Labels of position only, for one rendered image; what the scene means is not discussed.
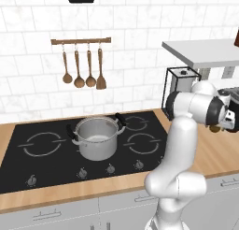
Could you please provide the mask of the wooden spatula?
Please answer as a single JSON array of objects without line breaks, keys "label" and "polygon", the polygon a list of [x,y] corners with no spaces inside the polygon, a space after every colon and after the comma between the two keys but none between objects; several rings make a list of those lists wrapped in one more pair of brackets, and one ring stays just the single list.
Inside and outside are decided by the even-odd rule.
[{"label": "wooden spatula", "polygon": [[100,71],[100,74],[99,74],[99,77],[96,81],[96,89],[97,90],[103,90],[106,88],[106,81],[105,81],[105,78],[103,76],[103,71],[102,71],[102,61],[103,61],[103,53],[102,53],[102,49],[99,48],[98,49],[98,61],[99,61],[99,71]]}]

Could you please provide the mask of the white jar with black knob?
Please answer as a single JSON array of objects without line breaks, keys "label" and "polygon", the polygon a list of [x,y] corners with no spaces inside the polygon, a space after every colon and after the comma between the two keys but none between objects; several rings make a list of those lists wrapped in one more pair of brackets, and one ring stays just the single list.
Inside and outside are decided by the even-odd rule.
[{"label": "white jar with black knob", "polygon": [[189,92],[197,75],[191,69],[187,68],[173,69],[172,72],[170,92]]}]

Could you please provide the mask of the grey cupboard front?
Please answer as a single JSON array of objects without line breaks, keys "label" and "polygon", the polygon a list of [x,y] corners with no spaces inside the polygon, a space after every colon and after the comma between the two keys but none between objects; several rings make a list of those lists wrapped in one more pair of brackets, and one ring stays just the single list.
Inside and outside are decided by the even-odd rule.
[{"label": "grey cupboard front", "polygon": [[239,180],[239,174],[206,180],[206,195],[189,203],[182,214],[190,230],[239,230],[239,184],[220,186],[233,178]]}]

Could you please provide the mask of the round wooden spoon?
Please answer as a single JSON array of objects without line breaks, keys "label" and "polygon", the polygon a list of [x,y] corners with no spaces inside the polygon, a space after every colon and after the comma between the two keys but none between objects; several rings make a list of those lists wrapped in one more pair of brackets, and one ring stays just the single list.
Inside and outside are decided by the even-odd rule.
[{"label": "round wooden spoon", "polygon": [[86,84],[88,87],[94,87],[96,85],[96,79],[91,74],[91,51],[87,51],[88,65],[89,65],[89,76],[86,79]]}]

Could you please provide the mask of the wooden ladle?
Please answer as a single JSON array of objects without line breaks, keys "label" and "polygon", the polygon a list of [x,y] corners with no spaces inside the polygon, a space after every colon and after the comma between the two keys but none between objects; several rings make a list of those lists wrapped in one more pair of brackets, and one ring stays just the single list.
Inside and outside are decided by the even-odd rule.
[{"label": "wooden ladle", "polygon": [[74,80],[74,85],[77,88],[82,88],[85,85],[85,80],[80,76],[79,72],[79,58],[78,58],[78,51],[75,51],[75,60],[76,60],[76,66],[77,66],[77,77]]}]

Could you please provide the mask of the small wooden spoon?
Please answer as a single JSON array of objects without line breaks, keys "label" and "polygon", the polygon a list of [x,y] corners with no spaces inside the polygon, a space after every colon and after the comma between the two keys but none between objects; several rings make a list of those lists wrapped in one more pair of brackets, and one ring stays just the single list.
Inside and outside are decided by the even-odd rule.
[{"label": "small wooden spoon", "polygon": [[72,76],[68,73],[67,69],[67,59],[66,59],[66,53],[63,52],[63,63],[64,63],[64,68],[65,68],[65,74],[63,75],[63,82],[64,83],[71,83],[73,78]]}]

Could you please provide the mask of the black hob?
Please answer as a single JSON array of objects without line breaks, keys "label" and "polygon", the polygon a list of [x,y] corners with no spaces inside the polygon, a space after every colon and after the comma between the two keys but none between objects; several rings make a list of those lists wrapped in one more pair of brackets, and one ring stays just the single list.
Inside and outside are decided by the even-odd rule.
[{"label": "black hob", "polygon": [[[152,111],[125,114],[126,128],[119,135],[116,153],[107,160],[94,162],[84,158],[66,132],[66,125],[75,127],[78,119],[18,124],[9,141],[0,165],[0,194],[14,193],[85,180],[97,180],[157,167],[165,153],[167,133]],[[144,167],[135,168],[140,160]],[[109,165],[115,167],[108,174]],[[88,175],[80,179],[84,168]],[[34,175],[33,187],[26,181]]]}]

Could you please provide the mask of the wide grey drawer front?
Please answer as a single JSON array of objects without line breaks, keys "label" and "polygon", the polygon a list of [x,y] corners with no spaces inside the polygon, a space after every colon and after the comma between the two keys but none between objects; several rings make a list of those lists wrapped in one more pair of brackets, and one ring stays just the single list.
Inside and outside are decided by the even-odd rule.
[{"label": "wide grey drawer front", "polygon": [[[41,211],[60,211],[62,216],[33,221]],[[99,230],[98,199],[80,200],[43,208],[0,214],[0,230]]]}]

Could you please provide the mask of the grey shelf bracket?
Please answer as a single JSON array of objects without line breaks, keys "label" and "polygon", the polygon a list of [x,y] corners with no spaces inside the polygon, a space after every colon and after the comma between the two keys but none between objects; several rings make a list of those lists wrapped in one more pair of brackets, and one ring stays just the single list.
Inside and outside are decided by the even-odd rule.
[{"label": "grey shelf bracket", "polygon": [[199,70],[199,74],[201,75],[201,80],[208,80],[210,74],[210,68],[201,68]]},{"label": "grey shelf bracket", "polygon": [[233,66],[226,66],[223,71],[222,78],[223,79],[230,79],[233,75],[234,67]]}]

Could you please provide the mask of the white wall shelf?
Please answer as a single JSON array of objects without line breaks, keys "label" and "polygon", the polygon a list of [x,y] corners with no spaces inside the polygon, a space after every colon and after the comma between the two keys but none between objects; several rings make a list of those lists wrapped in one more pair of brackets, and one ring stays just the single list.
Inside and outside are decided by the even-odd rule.
[{"label": "white wall shelf", "polygon": [[190,68],[239,65],[239,48],[233,39],[163,41],[162,46]]}]

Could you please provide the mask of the wooden utensil rail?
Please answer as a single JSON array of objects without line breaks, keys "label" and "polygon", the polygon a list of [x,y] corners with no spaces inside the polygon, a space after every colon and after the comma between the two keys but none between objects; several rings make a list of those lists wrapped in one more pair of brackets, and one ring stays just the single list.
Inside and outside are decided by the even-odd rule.
[{"label": "wooden utensil rail", "polygon": [[51,45],[66,44],[91,44],[91,43],[111,43],[111,37],[105,38],[84,38],[84,39],[51,39]]}]

